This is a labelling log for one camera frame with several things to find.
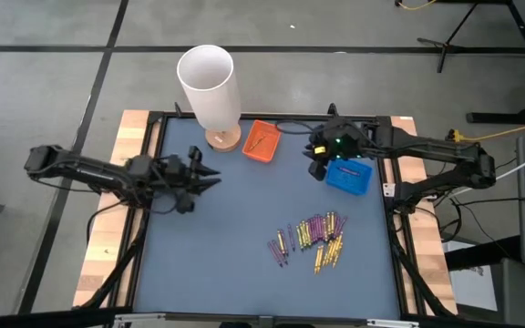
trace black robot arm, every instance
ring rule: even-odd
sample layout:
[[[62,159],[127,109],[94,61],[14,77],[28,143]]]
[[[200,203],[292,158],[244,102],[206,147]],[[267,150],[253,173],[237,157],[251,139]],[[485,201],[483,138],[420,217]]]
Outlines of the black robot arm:
[[[59,146],[30,149],[24,169],[30,179],[64,177],[87,184],[97,193],[112,192],[125,205],[146,209],[155,192],[171,195],[180,213],[193,210],[190,194],[200,195],[220,179],[200,179],[219,172],[201,164],[201,152],[190,147],[190,165],[177,155],[153,159],[139,155],[119,166],[80,156]]]
[[[397,182],[391,191],[393,208],[412,213],[426,196],[437,195],[458,187],[485,189],[496,181],[493,158],[478,143],[455,143],[422,138],[402,128],[379,123],[361,126],[340,117],[334,104],[328,114],[333,118],[314,128],[304,155],[313,160],[309,173],[323,180],[330,160],[351,158],[396,159],[403,156],[432,159],[455,164],[453,170],[422,181]]]

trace blue plastic bin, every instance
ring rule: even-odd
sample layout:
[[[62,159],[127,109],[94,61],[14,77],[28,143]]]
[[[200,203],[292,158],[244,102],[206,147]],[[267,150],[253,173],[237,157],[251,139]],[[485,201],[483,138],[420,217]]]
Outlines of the blue plastic bin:
[[[337,159],[327,167],[326,183],[353,195],[364,195],[368,191],[372,168],[355,159]]]

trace orange plastic bin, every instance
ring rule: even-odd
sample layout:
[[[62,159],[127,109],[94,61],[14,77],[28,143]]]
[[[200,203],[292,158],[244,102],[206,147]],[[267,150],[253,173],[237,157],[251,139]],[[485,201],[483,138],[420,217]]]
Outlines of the orange plastic bin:
[[[255,119],[244,142],[242,153],[251,159],[268,163],[273,159],[280,138],[281,132],[274,124]]]

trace yellow cable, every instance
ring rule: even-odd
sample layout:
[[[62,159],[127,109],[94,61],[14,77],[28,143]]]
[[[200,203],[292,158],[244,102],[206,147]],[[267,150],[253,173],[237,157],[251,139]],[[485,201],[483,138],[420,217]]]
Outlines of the yellow cable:
[[[500,132],[500,133],[495,133],[495,134],[488,135],[488,136],[478,137],[478,138],[467,138],[467,137],[459,134],[459,132],[457,130],[455,130],[455,142],[460,142],[460,141],[481,141],[481,140],[486,140],[486,139],[489,139],[489,138],[505,136],[505,135],[507,135],[509,133],[514,133],[514,132],[518,132],[518,131],[522,131],[522,130],[525,130],[525,127],[514,128],[514,129],[511,129],[511,130],[503,131],[503,132]]]
[[[433,1],[431,1],[431,2],[427,2],[426,4],[424,4],[424,5],[420,5],[420,6],[418,6],[418,7],[409,7],[409,6],[406,6],[406,5],[402,5],[401,2],[398,2],[398,5],[400,5],[401,7],[403,7],[403,8],[406,9],[406,10],[418,10],[418,9],[421,9],[421,8],[426,7],[427,5],[432,5],[432,4],[434,4],[436,1],[437,1],[437,0],[433,0]]]

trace blue table surface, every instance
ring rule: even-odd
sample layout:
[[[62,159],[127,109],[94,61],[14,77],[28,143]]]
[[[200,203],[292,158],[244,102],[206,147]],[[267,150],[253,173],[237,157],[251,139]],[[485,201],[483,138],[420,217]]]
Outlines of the blue table surface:
[[[241,120],[242,143],[251,120]],[[195,119],[168,120],[162,156],[198,146],[222,182],[196,197],[195,211],[150,214],[135,312],[365,319],[399,318],[381,182],[376,163],[369,191],[354,196],[316,181],[302,155],[307,136],[282,134],[273,161],[210,149]],[[171,200],[153,201],[165,210]],[[337,266],[314,275],[316,248],[280,268],[267,241],[313,215],[348,216]]]

